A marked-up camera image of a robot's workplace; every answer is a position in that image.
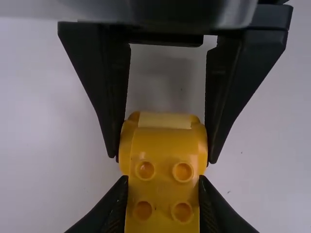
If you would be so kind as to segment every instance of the yellow plastic toy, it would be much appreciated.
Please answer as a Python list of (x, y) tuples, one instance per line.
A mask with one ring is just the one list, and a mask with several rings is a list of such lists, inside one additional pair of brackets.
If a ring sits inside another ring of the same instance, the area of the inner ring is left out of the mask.
[(198, 233), (199, 175), (207, 134), (198, 117), (135, 112), (123, 124), (119, 163), (129, 177), (125, 233)]

